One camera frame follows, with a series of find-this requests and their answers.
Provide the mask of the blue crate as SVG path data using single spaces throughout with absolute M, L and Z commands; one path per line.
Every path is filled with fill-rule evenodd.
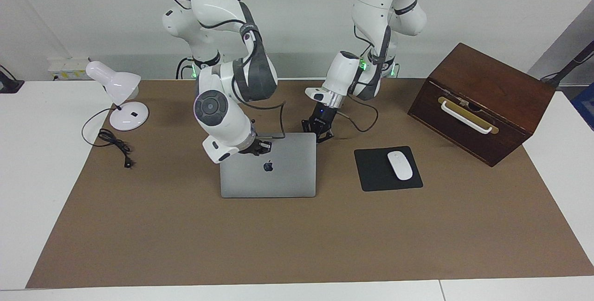
M 579 115 L 594 131 L 594 83 L 570 100 Z

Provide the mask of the white desk lamp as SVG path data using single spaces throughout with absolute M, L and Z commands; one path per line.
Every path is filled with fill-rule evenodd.
M 87 64 L 85 71 L 91 79 L 101 83 L 116 109 L 110 116 L 110 125 L 119 131 L 140 127 L 149 117 L 149 109 L 142 102 L 127 102 L 138 95 L 140 75 L 114 71 L 100 61 Z

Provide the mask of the white computer mouse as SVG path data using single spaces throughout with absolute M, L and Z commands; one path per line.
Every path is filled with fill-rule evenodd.
M 407 181 L 413 177 L 410 162 L 402 151 L 389 152 L 387 158 L 397 179 Z

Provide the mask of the dark brown wooden box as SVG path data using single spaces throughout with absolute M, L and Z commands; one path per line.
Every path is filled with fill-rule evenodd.
M 495 166 L 536 131 L 555 88 L 459 43 L 433 69 L 408 114 L 488 166 Z M 499 128 L 480 134 L 443 112 L 439 97 Z

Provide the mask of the black clamp mount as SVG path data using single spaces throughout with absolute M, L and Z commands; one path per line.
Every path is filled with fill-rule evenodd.
M 17 79 L 8 69 L 0 64 L 0 94 L 15 94 L 25 81 Z

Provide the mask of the brown table mat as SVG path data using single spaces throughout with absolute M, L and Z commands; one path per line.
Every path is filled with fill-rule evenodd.
M 93 148 L 28 288 L 594 275 L 521 147 L 489 167 L 407 115 L 422 82 L 390 80 L 367 134 L 318 147 L 313 198 L 225 199 L 194 83 L 140 84 L 150 117 Z M 354 151 L 409 146 L 422 188 L 365 192 Z

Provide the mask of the black stand pole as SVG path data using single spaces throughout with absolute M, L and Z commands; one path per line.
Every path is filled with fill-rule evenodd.
M 581 52 L 579 52 L 575 58 L 573 58 L 566 66 L 564 66 L 564 68 L 558 72 L 541 77 L 539 81 L 551 85 L 551 87 L 557 88 L 566 75 L 568 75 L 578 66 L 587 62 L 592 56 L 594 56 L 594 39 L 590 41 L 590 43 Z

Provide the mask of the black mouse pad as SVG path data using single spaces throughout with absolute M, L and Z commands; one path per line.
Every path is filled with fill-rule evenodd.
M 402 151 L 410 162 L 413 177 L 407 181 L 396 178 L 387 154 Z M 357 149 L 354 151 L 359 180 L 365 192 L 422 188 L 424 183 L 409 146 Z

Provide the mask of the white wall power strip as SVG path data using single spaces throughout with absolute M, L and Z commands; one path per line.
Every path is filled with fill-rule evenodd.
M 91 78 L 86 73 L 90 59 L 86 58 L 49 58 L 50 79 L 53 81 L 87 81 Z

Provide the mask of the grey laptop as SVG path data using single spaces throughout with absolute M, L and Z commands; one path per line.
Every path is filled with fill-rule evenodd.
M 224 198 L 294 198 L 316 195 L 316 135 L 287 133 L 271 151 L 234 154 L 220 163 Z

